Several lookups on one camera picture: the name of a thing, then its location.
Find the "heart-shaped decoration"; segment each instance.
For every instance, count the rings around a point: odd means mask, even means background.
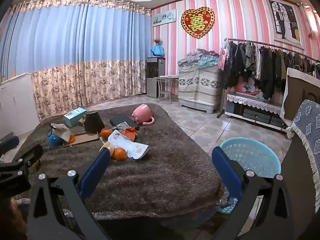
[[[198,39],[210,30],[214,21],[214,12],[208,7],[186,10],[181,17],[184,30]]]

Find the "orange cloth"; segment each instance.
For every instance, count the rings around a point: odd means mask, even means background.
[[[136,138],[136,129],[134,127],[127,128],[121,132],[124,136],[128,137],[132,142]]]

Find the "black notebook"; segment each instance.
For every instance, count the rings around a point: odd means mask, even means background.
[[[133,121],[130,117],[127,117],[124,114],[118,114],[110,118],[110,123],[112,126],[116,126],[122,122],[126,122],[130,127],[134,127],[136,130],[139,129],[139,125],[135,121]]]

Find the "teal plastic basket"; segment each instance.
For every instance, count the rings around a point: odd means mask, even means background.
[[[225,140],[220,148],[234,161],[237,161],[242,168],[254,171],[258,176],[273,178],[281,173],[281,164],[277,155],[268,146],[251,138],[235,137]],[[229,214],[237,203],[221,208],[218,211]]]

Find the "blue tissue box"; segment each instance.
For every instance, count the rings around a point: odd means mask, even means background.
[[[69,125],[69,126],[76,126],[79,124],[79,120],[84,117],[84,115],[86,114],[87,110],[78,107],[75,110],[72,110],[71,112],[65,114],[63,116],[63,120],[64,122]]]

